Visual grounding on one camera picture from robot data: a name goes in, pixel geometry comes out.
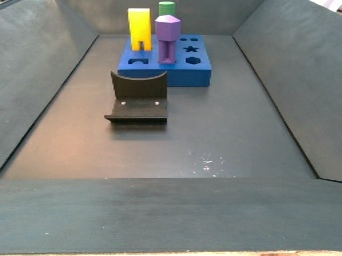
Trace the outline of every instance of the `blue shape sorter block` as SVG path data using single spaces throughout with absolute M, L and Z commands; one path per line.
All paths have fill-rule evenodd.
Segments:
M 169 86 L 210 86 L 211 64 L 201 35 L 183 34 L 177 41 L 177 63 L 158 63 L 158 40 L 153 36 L 153 51 L 133 51 L 129 38 L 118 73 L 131 78 L 149 78 L 167 71 Z

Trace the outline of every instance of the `dark gray surface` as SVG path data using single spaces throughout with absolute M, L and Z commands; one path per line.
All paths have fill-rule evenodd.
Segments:
M 269 0 L 234 37 L 310 162 L 342 180 L 342 17 L 306 0 Z
M 151 8 L 153 20 L 158 17 L 159 1 L 155 0 L 64 1 L 105 34 L 129 34 L 129 8 Z M 177 0 L 177 16 L 182 20 L 182 32 L 231 35 L 264 1 Z
M 341 194 L 320 180 L 2 181 L 0 253 L 342 250 Z
M 314 178 L 230 36 L 205 36 L 211 86 L 169 88 L 167 126 L 113 126 L 126 39 L 95 42 L 3 178 Z
M 98 33 L 52 0 L 0 9 L 0 31 L 2 166 Z

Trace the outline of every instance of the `bin floor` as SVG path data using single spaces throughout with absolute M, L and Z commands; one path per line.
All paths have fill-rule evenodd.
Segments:
M 3 168 L 4 179 L 314 179 L 313 170 L 230 36 L 205 36 L 209 88 L 169 88 L 169 123 L 113 125 L 127 36 L 103 35 Z

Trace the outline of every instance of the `black holder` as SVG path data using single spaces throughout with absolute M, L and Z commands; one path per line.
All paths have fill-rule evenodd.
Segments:
M 167 122 L 167 72 L 150 78 L 129 78 L 111 72 L 115 91 L 111 122 Z

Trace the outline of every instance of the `green cap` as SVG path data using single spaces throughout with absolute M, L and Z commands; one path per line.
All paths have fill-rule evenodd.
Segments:
M 175 2 L 159 2 L 159 16 L 177 14 L 177 5 Z

